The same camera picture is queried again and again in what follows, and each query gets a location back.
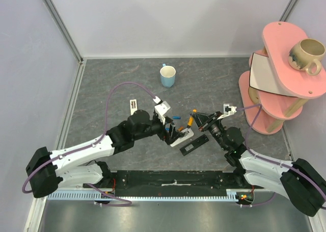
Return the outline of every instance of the white bracket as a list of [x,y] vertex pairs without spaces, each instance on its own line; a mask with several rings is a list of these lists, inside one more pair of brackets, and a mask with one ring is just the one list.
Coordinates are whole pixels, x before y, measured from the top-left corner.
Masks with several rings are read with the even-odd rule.
[[174,147],[187,139],[191,138],[194,135],[194,132],[191,130],[191,128],[186,128],[181,131],[182,133],[185,133],[185,135],[181,138],[178,138],[176,141],[174,141],[172,144],[170,144],[171,147]]
[[223,104],[223,115],[221,115],[219,119],[232,116],[236,113],[236,106],[230,106],[230,104]]
[[165,125],[165,114],[171,109],[171,106],[166,101],[163,101],[159,105],[154,106],[154,109],[163,125]]
[[130,100],[130,115],[133,115],[136,110],[138,110],[137,99],[131,99]]

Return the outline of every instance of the gray mat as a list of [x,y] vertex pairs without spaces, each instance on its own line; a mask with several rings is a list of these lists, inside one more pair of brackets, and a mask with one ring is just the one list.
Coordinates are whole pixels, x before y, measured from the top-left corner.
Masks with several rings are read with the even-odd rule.
[[[161,85],[159,70],[162,63],[174,66],[176,81],[172,88]],[[173,59],[110,59],[88,60],[66,141],[76,145],[99,136],[104,127],[105,101],[109,90],[124,81],[144,84],[172,107],[169,115],[181,116],[177,126],[186,126],[189,112],[222,111],[223,103],[242,107],[238,80],[249,70],[248,58],[173,58]],[[154,102],[136,86],[122,86],[113,95],[108,109],[109,128],[130,115],[129,100],[137,99],[138,108],[152,115]],[[227,127],[240,127],[245,135],[249,127],[244,112],[223,120]],[[195,124],[195,136],[201,133]],[[112,170],[232,170],[224,151],[207,133],[210,141],[187,156],[179,148],[169,147],[157,136],[135,142],[134,148],[109,158]],[[274,158],[289,160],[281,131],[265,136],[252,131],[249,144],[255,151]]]

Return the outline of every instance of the gray floor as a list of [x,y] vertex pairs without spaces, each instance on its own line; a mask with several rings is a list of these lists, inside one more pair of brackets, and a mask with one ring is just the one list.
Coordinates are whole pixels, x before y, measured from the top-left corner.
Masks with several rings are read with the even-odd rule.
[[[162,63],[177,70],[175,85],[160,83]],[[188,112],[222,110],[229,102],[242,107],[238,79],[249,69],[248,58],[210,59],[115,59],[89,60],[71,121],[66,146],[99,136],[103,131],[104,108],[109,90],[117,83],[135,81],[146,85],[179,115],[178,126],[185,126]],[[130,114],[129,100],[153,111],[153,101],[135,86],[120,88],[112,97],[108,111],[109,127]],[[223,120],[225,126],[248,129],[243,112]],[[194,127],[195,137],[200,133]],[[135,143],[134,148],[106,160],[112,170],[228,170],[224,152],[211,138],[197,150],[183,156],[180,146],[171,148],[153,136]],[[289,159],[281,132],[264,136],[252,132],[250,147],[269,156]],[[270,197],[256,192],[255,202]],[[47,201],[39,232],[46,231],[311,231],[308,218],[291,202],[278,195],[269,205],[240,209],[226,202],[135,202],[130,208],[101,208],[91,202]]]
[[[172,88],[160,83],[162,63],[174,66],[176,81]],[[88,60],[75,105],[66,146],[73,146],[99,136],[104,128],[105,101],[109,90],[124,81],[144,84],[172,107],[170,116],[177,126],[186,126],[189,111],[212,113],[222,111],[223,103],[242,107],[238,86],[240,75],[249,70],[248,58],[182,58],[182,59],[111,59]],[[154,102],[146,92],[136,86],[122,86],[109,104],[109,128],[130,115],[129,100],[136,98],[138,108],[153,112]],[[240,127],[245,134],[248,123],[244,112],[223,120],[225,126]],[[194,138],[200,136],[193,127]],[[134,148],[117,154],[107,161],[112,170],[231,170],[224,151],[207,134],[210,141],[187,156],[179,151],[185,143],[174,148],[157,136],[139,140]],[[265,136],[252,132],[250,147],[259,153],[279,159],[289,159],[281,131]]]
[[[271,197],[256,192],[257,202]],[[310,232],[306,216],[283,196],[255,208],[228,202],[134,202],[108,208],[81,201],[48,201],[39,232]]]

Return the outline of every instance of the metal plate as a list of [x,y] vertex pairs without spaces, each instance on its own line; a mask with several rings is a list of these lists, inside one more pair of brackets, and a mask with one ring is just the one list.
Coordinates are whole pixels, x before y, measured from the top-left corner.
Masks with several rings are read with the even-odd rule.
[[[203,196],[203,197],[119,197],[132,201],[229,201],[235,202],[236,192],[227,191],[226,196]],[[111,200],[95,190],[58,190],[50,194],[48,200]]]
[[[255,192],[257,202],[271,197]],[[39,232],[310,232],[308,218],[282,196],[255,208],[228,202],[135,201],[131,207],[100,207],[91,201],[49,200]]]

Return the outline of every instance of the mug handle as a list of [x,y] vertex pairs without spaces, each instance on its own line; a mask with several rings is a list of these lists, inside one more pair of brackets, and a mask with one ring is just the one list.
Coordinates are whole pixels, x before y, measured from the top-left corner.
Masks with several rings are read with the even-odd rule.
[[[313,64],[315,64],[317,67],[315,72],[312,72]],[[321,68],[322,68],[321,62],[317,59],[314,59],[306,69],[306,73],[309,75],[318,75],[321,71]]]

